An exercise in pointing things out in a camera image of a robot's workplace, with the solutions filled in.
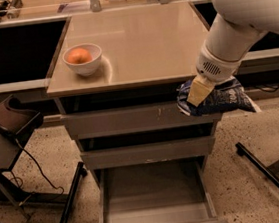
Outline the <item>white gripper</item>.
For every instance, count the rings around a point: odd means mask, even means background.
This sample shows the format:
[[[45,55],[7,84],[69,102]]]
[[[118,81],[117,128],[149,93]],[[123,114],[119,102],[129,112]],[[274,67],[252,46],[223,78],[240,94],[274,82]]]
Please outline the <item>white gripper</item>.
[[[199,75],[193,79],[186,100],[191,105],[198,107],[213,91],[215,83],[224,82],[230,78],[240,64],[240,61],[222,61],[206,46],[202,46],[196,62],[196,70]]]

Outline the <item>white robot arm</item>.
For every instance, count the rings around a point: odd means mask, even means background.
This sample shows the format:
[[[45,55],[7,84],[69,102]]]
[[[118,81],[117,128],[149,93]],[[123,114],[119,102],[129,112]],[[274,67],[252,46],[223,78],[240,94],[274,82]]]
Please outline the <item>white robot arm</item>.
[[[187,100],[198,106],[229,80],[249,49],[269,32],[279,34],[279,0],[211,0],[217,11],[202,45]]]

